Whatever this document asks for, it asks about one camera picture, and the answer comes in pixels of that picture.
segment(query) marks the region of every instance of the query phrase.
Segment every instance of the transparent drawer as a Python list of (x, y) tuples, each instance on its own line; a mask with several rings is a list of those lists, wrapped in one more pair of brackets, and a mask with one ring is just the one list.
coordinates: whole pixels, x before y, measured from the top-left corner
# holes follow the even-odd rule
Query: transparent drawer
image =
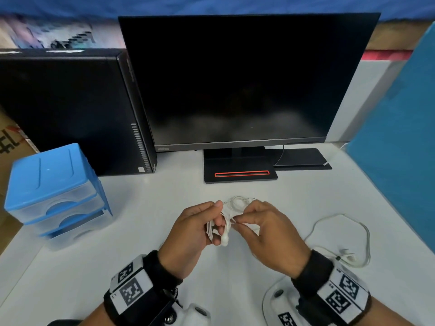
[(75, 205), (75, 203), (85, 200), (97, 193), (91, 181), (62, 193), (51, 199), (47, 199), (33, 205), (16, 209), (8, 210), (8, 212), (17, 218), (21, 223), (29, 223), (43, 216), (50, 216), (61, 213)]
[(112, 214), (107, 209), (102, 209), (79, 223), (45, 236), (46, 246), (50, 250), (60, 250), (78, 241), (84, 235), (92, 235), (92, 231), (100, 230), (112, 222)]
[(104, 208), (104, 201), (99, 194), (96, 194), (94, 197), (87, 199), (85, 202), (81, 202), (71, 209), (67, 209), (64, 212), (51, 217), (45, 217), (42, 220), (36, 219), (30, 222), (30, 224), (25, 224), (25, 226), (31, 227), (36, 235), (44, 235), (45, 233), (50, 233), (61, 226), (66, 227), (73, 224), (76, 220), (81, 220), (83, 215), (91, 214), (96, 210), (101, 210), (102, 208)]

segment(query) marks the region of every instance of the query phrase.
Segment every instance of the earphones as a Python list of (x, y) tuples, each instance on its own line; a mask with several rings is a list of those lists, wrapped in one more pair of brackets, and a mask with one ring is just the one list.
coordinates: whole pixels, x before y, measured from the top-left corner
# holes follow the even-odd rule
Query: earphones
[(220, 235), (220, 245), (227, 246), (229, 237), (228, 232), (231, 229), (231, 221), (235, 222), (233, 217), (243, 213), (244, 209), (253, 202), (254, 198), (245, 198), (242, 196), (235, 196), (224, 202), (224, 207), (222, 208), (221, 215), (225, 219), (224, 234), (220, 235), (216, 229), (213, 229), (215, 222), (213, 220), (207, 222), (207, 235), (210, 241), (213, 241), (213, 233)]
[(346, 214), (335, 214), (335, 215), (331, 215), (331, 216), (327, 216), (327, 217), (324, 217), (322, 219), (319, 219), (316, 223), (314, 223), (311, 232), (306, 236), (304, 241), (306, 242), (308, 240), (308, 238), (313, 234), (314, 229), (316, 228), (316, 225), (318, 223), (326, 221), (327, 219), (332, 219), (332, 218), (337, 217), (337, 216), (343, 216), (347, 219), (350, 219), (351, 221), (355, 222), (356, 224), (361, 225), (364, 228), (364, 230), (367, 234), (367, 243), (365, 246), (365, 260), (363, 262), (358, 261), (358, 259), (355, 256), (355, 253), (350, 252), (348, 249), (341, 249), (340, 255), (337, 255), (337, 254), (331, 252), (329, 249), (326, 249), (326, 248), (321, 247), (321, 246), (314, 246), (314, 247), (312, 247), (312, 249), (318, 251), (319, 253), (321, 253), (325, 257), (336, 259), (337, 261), (340, 261), (349, 267), (364, 268), (365, 266), (367, 266), (370, 263), (370, 231), (367, 228), (367, 226), (365, 226), (365, 224), (361, 223), (360, 221), (358, 221), (356, 219), (351, 218), (350, 216), (348, 216)]

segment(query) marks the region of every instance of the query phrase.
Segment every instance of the human hand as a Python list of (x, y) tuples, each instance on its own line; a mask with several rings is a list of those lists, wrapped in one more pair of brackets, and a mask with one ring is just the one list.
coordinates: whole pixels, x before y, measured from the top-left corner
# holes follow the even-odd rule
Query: human hand
[[(208, 221), (215, 222), (220, 235), (224, 233), (225, 219), (220, 213), (223, 206), (218, 200), (183, 210), (157, 254), (161, 265), (169, 273), (184, 279), (192, 272), (202, 250), (212, 243), (205, 230)], [(216, 234), (213, 235), (213, 244), (220, 244), (220, 237)]]
[[(233, 229), (246, 240), (261, 263), (291, 278), (299, 276), (311, 250), (286, 215), (268, 202), (255, 200), (234, 220)], [(259, 225), (259, 235), (244, 223)]]

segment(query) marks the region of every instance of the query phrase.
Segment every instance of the black monitor screen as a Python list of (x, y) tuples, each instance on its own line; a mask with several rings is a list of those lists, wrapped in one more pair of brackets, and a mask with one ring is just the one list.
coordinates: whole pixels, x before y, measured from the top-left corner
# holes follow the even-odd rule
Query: black monitor screen
[(161, 16), (120, 23), (156, 146), (273, 145), (324, 141), (378, 18)]

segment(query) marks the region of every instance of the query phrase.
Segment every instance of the person's right hand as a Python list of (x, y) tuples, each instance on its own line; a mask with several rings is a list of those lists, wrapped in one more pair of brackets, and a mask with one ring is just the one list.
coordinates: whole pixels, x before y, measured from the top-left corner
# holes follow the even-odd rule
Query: person's right hand
[[(307, 264), (311, 250), (290, 219), (268, 202), (253, 201), (232, 227), (246, 240), (251, 252), (268, 268), (296, 279)], [(260, 226), (256, 235), (247, 224)]]

